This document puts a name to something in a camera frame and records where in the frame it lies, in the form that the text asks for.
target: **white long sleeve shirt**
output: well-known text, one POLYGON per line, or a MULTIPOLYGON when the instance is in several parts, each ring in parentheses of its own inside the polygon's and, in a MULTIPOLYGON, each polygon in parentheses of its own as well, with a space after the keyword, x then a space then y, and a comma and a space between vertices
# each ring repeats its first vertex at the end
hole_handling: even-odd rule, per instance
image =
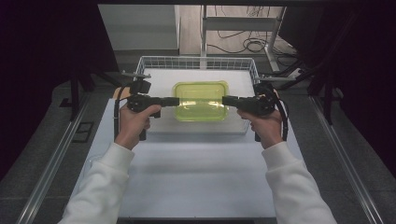
MULTIPOLYGON (((265 149, 262 155, 278 224, 336 223, 314 178, 290 153, 286 142, 265 149)), ((133 157, 131 150, 113 143, 105 156, 93 163, 60 223, 116 223, 133 157)))

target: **person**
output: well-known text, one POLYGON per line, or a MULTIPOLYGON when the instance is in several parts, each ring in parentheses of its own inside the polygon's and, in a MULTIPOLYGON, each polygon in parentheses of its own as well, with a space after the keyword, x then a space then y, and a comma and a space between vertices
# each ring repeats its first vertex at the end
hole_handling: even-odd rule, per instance
MULTIPOLYGON (((132 149, 138 144, 141 131, 149 128, 149 115, 160 110, 159 105, 138 114, 126 105, 120 109, 119 135, 104 157, 93 163, 78 193, 66 206, 60 223, 117 222, 128 168, 134 157, 132 149)), ((275 111, 266 117, 241 110, 237 113, 250 120, 252 130, 262 139, 262 155, 268 167, 265 176, 273 192, 277 223, 336 223, 304 162, 296 159, 282 140, 280 113, 275 111)))

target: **metal rail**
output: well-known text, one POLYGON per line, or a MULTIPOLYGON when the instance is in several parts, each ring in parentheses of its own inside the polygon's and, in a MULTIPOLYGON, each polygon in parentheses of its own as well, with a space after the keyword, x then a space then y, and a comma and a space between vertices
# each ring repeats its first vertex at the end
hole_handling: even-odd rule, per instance
POLYGON ((85 93, 81 99, 80 110, 76 115, 74 121, 70 121, 64 136, 62 137, 59 145, 56 147, 55 151, 52 153, 51 158, 40 178, 35 185, 35 188, 30 195, 29 200, 24 206, 17 223, 32 223, 35 219, 35 215, 42 204, 47 191, 50 188, 53 178, 55 177, 59 166, 64 158, 64 154, 72 141, 73 135, 76 132, 79 123, 81 122, 82 116, 85 113, 88 102, 90 99, 90 94, 85 93))
POLYGON ((364 213, 368 217, 370 223, 373 224, 384 223, 381 216, 378 213, 378 209, 376 208, 375 202, 371 197, 370 192, 361 181, 361 178, 358 175, 358 172, 356 171, 352 161, 348 157, 347 151, 344 148, 343 144, 341 143, 340 139, 338 138, 335 129, 333 128, 333 126, 329 125, 326 119, 324 118, 324 115, 322 113, 323 108, 320 104, 319 98, 317 96, 315 97, 310 96, 309 99, 311 100, 311 103, 314 106, 315 111, 317 112, 320 123, 323 126, 325 133, 329 137, 329 140, 332 143, 332 148, 334 148, 335 154, 340 160, 344 172, 346 173, 346 177, 349 180, 356 195, 358 196, 358 200, 361 203, 361 207, 363 208, 364 213))

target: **plastic lid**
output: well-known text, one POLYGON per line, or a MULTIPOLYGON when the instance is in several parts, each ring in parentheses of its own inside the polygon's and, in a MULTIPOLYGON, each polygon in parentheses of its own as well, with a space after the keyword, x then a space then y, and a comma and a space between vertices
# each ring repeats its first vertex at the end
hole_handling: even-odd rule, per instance
POLYGON ((180 98, 175 117, 180 121, 219 121, 227 117, 227 107, 221 103, 228 94, 225 81, 178 82, 173 88, 180 98))

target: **handheld controller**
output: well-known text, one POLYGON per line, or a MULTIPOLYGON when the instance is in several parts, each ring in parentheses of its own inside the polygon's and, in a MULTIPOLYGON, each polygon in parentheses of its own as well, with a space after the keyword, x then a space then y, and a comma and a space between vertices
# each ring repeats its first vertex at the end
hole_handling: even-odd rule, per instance
MULTIPOLYGON (((255 84, 253 86, 253 90, 255 92, 255 96, 253 97, 223 96, 222 104, 234 106, 257 116, 269 115, 276 110, 277 106, 283 121, 283 140, 286 141, 288 134, 288 121, 285 110, 279 101, 274 87, 271 83, 262 82, 255 84)), ((256 133, 254 140, 256 142, 261 141, 259 135, 256 133)))

